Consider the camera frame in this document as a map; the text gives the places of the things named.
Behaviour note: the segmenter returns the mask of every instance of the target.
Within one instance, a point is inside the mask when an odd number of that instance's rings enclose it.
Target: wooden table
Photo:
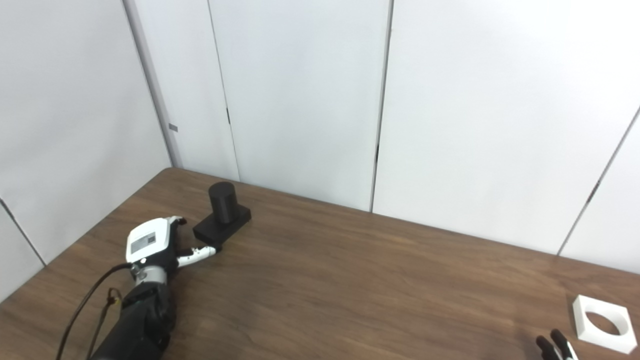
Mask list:
[[[53,359],[69,316],[155,217],[195,225],[218,178],[167,169],[0,306],[1,359]],[[640,276],[237,183],[253,220],[171,283],[179,320],[164,360],[539,360],[554,327],[580,360],[640,359],[575,339],[579,293],[627,306],[640,331]],[[184,246],[194,242],[191,228]],[[84,359],[109,278],[85,307],[65,359]],[[112,310],[104,337],[117,319]]]

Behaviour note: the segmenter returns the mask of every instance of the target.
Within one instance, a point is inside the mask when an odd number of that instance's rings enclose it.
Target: black cylinder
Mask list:
[[[229,224],[240,215],[236,188],[227,181],[220,181],[209,188],[209,198],[216,221],[221,224]]]

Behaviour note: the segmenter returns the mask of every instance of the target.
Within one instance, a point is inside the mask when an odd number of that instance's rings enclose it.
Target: black block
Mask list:
[[[251,211],[237,203],[232,183],[221,181],[209,188],[213,213],[193,227],[196,239],[222,250],[222,244],[251,220]]]

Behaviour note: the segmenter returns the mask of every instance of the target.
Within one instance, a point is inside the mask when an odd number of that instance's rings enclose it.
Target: white wall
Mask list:
[[[127,4],[175,165],[238,180],[207,0]]]
[[[168,155],[120,1],[3,2],[0,58],[0,197],[48,262]]]
[[[557,252],[638,107],[639,12],[397,0],[374,212]]]
[[[561,255],[640,274],[640,126],[637,121]]]
[[[0,207],[0,302],[42,268],[29,243]]]
[[[388,0],[210,0],[240,180],[369,209]]]

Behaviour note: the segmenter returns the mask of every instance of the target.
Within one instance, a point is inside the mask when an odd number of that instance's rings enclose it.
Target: white square block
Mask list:
[[[598,329],[587,313],[595,313],[612,322],[620,335],[608,334]],[[624,354],[629,354],[637,347],[636,334],[631,325],[629,312],[623,306],[578,295],[573,302],[573,317],[578,339],[601,347],[609,348]]]

